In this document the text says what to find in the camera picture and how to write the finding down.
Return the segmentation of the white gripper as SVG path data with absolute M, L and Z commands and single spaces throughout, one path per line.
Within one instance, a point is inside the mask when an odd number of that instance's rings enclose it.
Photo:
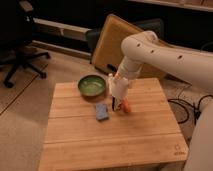
M 127 96 L 129 87 L 128 79 L 110 74 L 108 76 L 108 84 L 109 93 L 116 99 L 123 100 Z

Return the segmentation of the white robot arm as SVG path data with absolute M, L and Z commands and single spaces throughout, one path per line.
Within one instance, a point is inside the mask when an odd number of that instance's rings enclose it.
M 115 75 L 109 76 L 111 95 L 121 104 L 129 82 L 150 64 L 213 95 L 213 53 L 162 45 L 153 31 L 123 39 L 124 55 Z M 184 171 L 213 171 L 213 100 L 202 110 L 193 131 Z

